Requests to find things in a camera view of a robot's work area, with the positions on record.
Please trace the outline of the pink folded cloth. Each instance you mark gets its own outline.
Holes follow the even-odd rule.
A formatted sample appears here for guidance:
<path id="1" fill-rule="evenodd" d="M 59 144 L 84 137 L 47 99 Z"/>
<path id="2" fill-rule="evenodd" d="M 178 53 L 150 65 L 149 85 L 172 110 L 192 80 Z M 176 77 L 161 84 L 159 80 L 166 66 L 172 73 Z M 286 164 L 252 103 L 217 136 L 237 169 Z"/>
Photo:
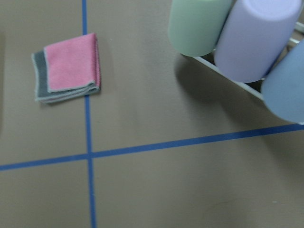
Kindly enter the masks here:
<path id="1" fill-rule="evenodd" d="M 44 55 L 49 92 L 100 87 L 98 40 L 95 33 L 45 46 Z"/>

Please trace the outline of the green plastic cup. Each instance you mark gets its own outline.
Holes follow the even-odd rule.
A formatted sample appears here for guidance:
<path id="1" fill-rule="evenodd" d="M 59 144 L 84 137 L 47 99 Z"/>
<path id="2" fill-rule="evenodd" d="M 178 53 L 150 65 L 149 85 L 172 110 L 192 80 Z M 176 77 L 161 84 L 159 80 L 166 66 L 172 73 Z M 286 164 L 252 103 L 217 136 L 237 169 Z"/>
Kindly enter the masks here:
<path id="1" fill-rule="evenodd" d="M 168 25 L 171 45 L 188 57 L 212 52 L 232 5 L 232 0 L 173 0 Z"/>

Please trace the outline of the grey folded cloth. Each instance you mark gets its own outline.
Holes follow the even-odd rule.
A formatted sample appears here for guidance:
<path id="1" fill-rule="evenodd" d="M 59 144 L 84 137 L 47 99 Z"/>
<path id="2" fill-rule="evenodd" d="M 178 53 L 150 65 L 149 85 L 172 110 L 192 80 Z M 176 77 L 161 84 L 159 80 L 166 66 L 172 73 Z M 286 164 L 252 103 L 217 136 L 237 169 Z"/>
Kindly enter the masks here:
<path id="1" fill-rule="evenodd" d="M 66 91 L 59 92 L 49 92 L 47 80 L 48 70 L 44 51 L 34 53 L 31 57 L 36 78 L 36 101 L 42 102 L 44 104 L 51 104 L 100 92 L 100 86 L 94 85 L 93 83 L 90 83 L 89 85 L 82 88 L 68 89 Z"/>

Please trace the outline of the purple plastic cup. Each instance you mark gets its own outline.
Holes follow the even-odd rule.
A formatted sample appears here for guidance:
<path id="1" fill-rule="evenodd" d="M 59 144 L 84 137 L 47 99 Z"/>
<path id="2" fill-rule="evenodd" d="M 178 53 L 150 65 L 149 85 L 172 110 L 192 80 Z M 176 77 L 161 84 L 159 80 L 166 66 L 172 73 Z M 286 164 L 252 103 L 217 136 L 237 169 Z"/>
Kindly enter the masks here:
<path id="1" fill-rule="evenodd" d="M 237 0 L 214 54 L 220 72 L 242 83 L 265 76 L 291 37 L 302 5 L 300 0 Z"/>

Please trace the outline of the blue plastic cup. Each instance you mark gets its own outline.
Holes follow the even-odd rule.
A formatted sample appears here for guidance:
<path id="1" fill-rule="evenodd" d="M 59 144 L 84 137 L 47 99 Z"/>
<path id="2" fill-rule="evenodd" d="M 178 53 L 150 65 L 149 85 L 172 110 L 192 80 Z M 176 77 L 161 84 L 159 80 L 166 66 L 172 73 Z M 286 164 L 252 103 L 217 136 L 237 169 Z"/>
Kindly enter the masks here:
<path id="1" fill-rule="evenodd" d="M 304 123 L 304 41 L 301 40 L 266 76 L 261 86 L 266 107 L 277 117 Z"/>

